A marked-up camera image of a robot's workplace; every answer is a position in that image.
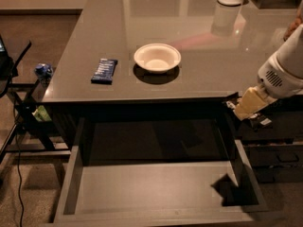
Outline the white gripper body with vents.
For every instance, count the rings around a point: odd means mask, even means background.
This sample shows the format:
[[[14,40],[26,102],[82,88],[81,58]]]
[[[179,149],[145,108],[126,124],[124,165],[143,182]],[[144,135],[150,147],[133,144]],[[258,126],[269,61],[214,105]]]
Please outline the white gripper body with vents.
[[[303,90],[302,59],[275,52],[258,70],[258,82],[273,98],[286,98]]]

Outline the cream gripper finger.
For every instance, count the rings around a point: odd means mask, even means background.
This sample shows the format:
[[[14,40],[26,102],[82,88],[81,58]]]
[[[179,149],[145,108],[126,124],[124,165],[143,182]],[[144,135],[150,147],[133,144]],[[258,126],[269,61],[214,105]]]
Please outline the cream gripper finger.
[[[276,102],[276,98],[270,96],[263,86],[249,87],[239,99],[239,103],[234,109],[234,114],[242,121],[274,102]]]

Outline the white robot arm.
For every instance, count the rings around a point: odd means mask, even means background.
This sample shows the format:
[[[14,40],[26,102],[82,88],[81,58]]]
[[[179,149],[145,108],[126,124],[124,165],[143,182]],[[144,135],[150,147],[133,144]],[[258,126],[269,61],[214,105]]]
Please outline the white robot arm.
[[[278,99],[303,90],[303,26],[259,68],[258,85],[250,87],[233,110],[239,120],[254,114]]]

